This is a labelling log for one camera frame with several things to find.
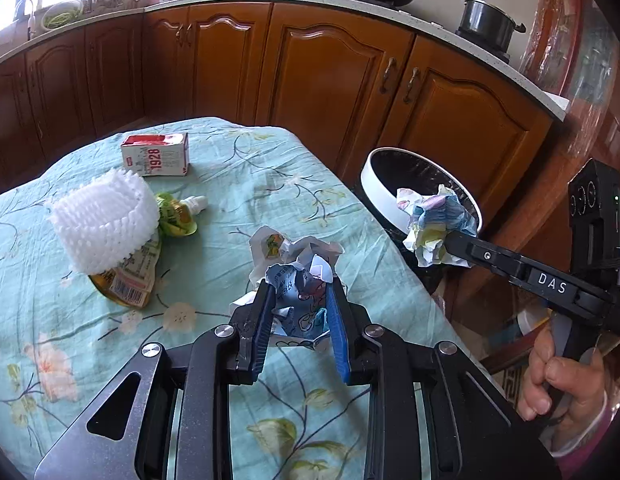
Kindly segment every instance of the trash can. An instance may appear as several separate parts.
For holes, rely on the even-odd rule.
[[[461,204],[474,216],[477,232],[482,228],[481,211],[470,192],[449,171],[431,160],[400,148],[377,148],[361,171],[355,194],[386,230],[408,267],[432,294],[443,278],[443,265],[420,267],[417,257],[404,244],[410,215],[396,206],[396,190],[408,187],[422,195],[434,195],[439,184],[454,190]]]

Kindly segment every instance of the bottle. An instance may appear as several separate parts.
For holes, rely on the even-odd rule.
[[[158,193],[159,229],[163,234],[182,237],[194,233],[197,223],[193,216],[207,207],[205,196],[189,196],[182,200],[175,199],[170,193]]]

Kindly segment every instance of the barcode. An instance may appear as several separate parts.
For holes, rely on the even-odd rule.
[[[112,285],[110,285],[110,292],[116,294],[126,303],[130,303],[136,306],[142,305],[144,292],[142,290],[137,290],[136,288],[132,288],[131,286],[127,285],[123,280],[120,280],[118,276],[114,278]]]

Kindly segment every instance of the snack wrapper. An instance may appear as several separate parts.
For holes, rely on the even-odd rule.
[[[343,247],[313,236],[289,240],[274,229],[263,226],[250,238],[254,269],[250,280],[257,286],[265,279],[277,290],[275,320],[269,339],[271,346],[329,346],[325,310],[325,284],[331,283],[334,265]],[[230,306],[251,303],[255,292],[248,292]]]
[[[450,231],[476,236],[476,220],[453,190],[439,184],[436,195],[424,196],[411,189],[399,188],[396,205],[410,215],[409,232],[403,244],[417,257],[420,267],[436,264],[470,267],[466,260],[449,254],[443,244]]]
[[[90,280],[106,298],[123,306],[143,308],[150,301],[160,254],[161,237],[156,230],[138,251],[112,269],[90,274]]]

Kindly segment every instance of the foam fruit net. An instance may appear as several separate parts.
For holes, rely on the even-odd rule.
[[[159,208],[140,176],[110,170],[56,202],[50,220],[72,268],[97,274],[151,238],[159,224]]]

